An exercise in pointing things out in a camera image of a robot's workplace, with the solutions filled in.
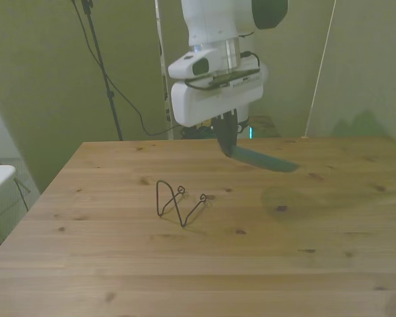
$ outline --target wood grain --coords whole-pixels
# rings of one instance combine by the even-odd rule
[[[396,144],[259,139],[276,174],[215,141],[85,143],[0,247],[0,317],[396,317]],[[182,229],[155,183],[183,185]],[[162,192],[161,199],[168,199]]]

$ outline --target green wall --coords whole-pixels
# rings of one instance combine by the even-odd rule
[[[283,137],[305,134],[333,3],[290,0],[278,27],[256,33],[257,53],[270,73],[250,115],[270,116]]]
[[[396,0],[338,0],[309,136],[396,139]]]
[[[166,129],[154,0],[94,0],[92,16],[109,76],[149,130]],[[147,139],[129,105],[115,103],[125,139]],[[41,191],[82,142],[117,139],[70,0],[0,0],[0,114]]]

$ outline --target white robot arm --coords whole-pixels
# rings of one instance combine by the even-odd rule
[[[212,119],[223,153],[279,172],[297,165],[236,146],[236,109],[263,96],[264,75],[253,52],[241,52],[239,36],[256,28],[276,27],[286,16],[288,0],[181,0],[191,51],[169,66],[172,106],[186,127]]]

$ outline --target wire stand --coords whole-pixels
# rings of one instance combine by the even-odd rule
[[[166,185],[167,187],[169,187],[170,192],[172,193],[172,198],[171,200],[169,200],[163,207],[163,210],[160,212],[160,208],[159,208],[159,194],[158,194],[158,189],[159,189],[159,185],[163,183],[164,185]],[[186,193],[186,190],[183,186],[179,186],[178,187],[178,193],[175,195],[173,188],[171,187],[171,185],[169,185],[169,183],[167,183],[164,180],[159,180],[156,184],[156,194],[157,194],[157,215],[159,217],[162,217],[164,215],[164,212],[166,210],[166,207],[169,206],[169,204],[174,201],[174,207],[176,208],[176,212],[178,213],[178,217],[179,217],[179,223],[180,226],[182,228],[185,228],[187,225],[187,221],[189,219],[189,217],[193,214],[193,212],[198,208],[198,206],[200,206],[201,204],[205,204],[205,202],[207,201],[207,196],[205,194],[202,194],[199,198],[199,203],[187,214],[185,221],[182,221],[182,216],[180,215],[180,211],[179,211],[179,207],[178,207],[178,202],[176,201],[176,198],[179,195],[184,195]]]

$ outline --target white cable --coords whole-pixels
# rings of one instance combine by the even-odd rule
[[[310,115],[308,116],[308,122],[307,122],[307,124],[306,124],[306,130],[305,130],[305,136],[306,136],[306,137],[308,136],[308,130],[310,129],[310,122],[311,122],[312,110],[313,110],[314,104],[315,104],[315,97],[317,96],[317,90],[318,90],[319,79],[320,79],[320,77],[321,77],[321,70],[323,69],[325,51],[327,50],[327,43],[329,42],[331,25],[332,25],[332,23],[333,23],[333,17],[334,17],[334,15],[335,15],[336,2],[337,2],[337,0],[335,0],[335,3],[333,4],[333,10],[331,11],[331,18],[330,18],[329,29],[328,29],[328,31],[327,31],[327,37],[326,37],[326,39],[325,39],[323,56],[321,57],[321,63],[320,63],[320,65],[319,65],[317,83],[315,84],[314,95],[313,95],[313,97],[312,97]]]

